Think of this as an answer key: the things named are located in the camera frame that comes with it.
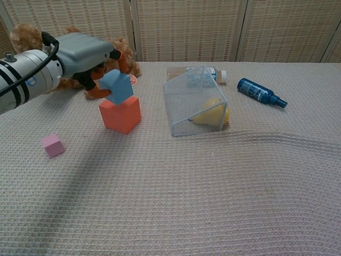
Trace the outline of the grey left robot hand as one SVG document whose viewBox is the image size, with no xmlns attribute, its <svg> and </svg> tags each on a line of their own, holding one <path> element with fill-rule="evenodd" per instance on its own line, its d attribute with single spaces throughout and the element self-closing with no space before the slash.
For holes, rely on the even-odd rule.
<svg viewBox="0 0 341 256">
<path fill-rule="evenodd" d="M 58 90 L 82 87 L 91 98 L 105 98 L 111 93 L 99 86 L 99 79 L 105 74 L 105 62 L 115 60 L 121 72 L 128 71 L 126 54 L 108 41 L 81 32 L 71 32 L 57 37 L 57 40 L 56 56 L 63 70 L 56 87 Z"/>
</svg>

